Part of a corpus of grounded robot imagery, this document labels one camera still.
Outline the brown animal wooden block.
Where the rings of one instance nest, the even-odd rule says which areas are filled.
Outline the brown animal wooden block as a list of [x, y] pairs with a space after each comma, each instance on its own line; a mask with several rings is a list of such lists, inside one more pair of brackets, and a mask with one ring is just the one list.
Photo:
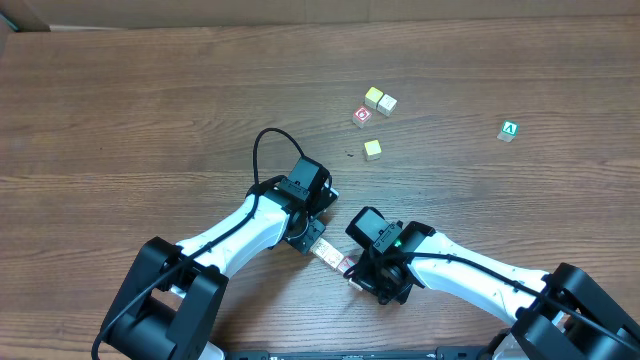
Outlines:
[[325, 258], [325, 256], [331, 252], [332, 245], [329, 244], [325, 239], [320, 237], [314, 245], [311, 247], [310, 251], [318, 258]]

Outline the red picture wooden block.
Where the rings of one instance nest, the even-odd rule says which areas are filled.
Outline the red picture wooden block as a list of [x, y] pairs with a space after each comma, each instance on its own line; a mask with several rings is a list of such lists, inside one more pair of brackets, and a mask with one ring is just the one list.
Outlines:
[[325, 260], [334, 270], [336, 270], [337, 265], [343, 258], [344, 255], [339, 251], [331, 251], [325, 256]]

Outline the dotted pattern wooden block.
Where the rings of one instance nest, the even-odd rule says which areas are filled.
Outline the dotted pattern wooden block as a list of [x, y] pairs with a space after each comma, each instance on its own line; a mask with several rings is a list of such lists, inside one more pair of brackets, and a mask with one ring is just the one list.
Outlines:
[[336, 267], [340, 261], [342, 254], [332, 247], [323, 247], [318, 253], [321, 255], [322, 259], [332, 267]]

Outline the hammer picture wooden block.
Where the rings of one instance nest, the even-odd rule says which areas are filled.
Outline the hammer picture wooden block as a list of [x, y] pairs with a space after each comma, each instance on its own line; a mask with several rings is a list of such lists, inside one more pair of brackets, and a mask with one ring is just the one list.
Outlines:
[[363, 288], [360, 285], [358, 285], [356, 282], [354, 282], [352, 279], [348, 280], [348, 284], [354, 289], [356, 289], [357, 291], [363, 291]]

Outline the red Y wooden block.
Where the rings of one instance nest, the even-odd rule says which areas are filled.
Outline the red Y wooden block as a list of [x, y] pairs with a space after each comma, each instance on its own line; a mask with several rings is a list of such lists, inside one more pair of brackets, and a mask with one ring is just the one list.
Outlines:
[[344, 275], [356, 262], [349, 256], [345, 256], [337, 265], [336, 271]]

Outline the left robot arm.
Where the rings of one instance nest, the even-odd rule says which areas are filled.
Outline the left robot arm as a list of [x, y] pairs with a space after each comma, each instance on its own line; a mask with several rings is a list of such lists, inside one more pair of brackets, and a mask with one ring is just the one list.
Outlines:
[[254, 185], [244, 203], [209, 230], [138, 252], [94, 344], [131, 359], [222, 359], [209, 338], [228, 282], [265, 249], [285, 242], [310, 252], [325, 230], [319, 217], [337, 199], [331, 175], [302, 156], [287, 176]]

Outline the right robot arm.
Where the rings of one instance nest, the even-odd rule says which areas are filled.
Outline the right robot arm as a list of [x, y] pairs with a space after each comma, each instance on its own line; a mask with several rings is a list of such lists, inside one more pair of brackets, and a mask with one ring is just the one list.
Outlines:
[[507, 325], [483, 357], [636, 359], [639, 325], [585, 271], [508, 265], [466, 249], [433, 227], [389, 222], [363, 208], [346, 233], [363, 253], [345, 278], [381, 305], [403, 304], [413, 287], [446, 292]]

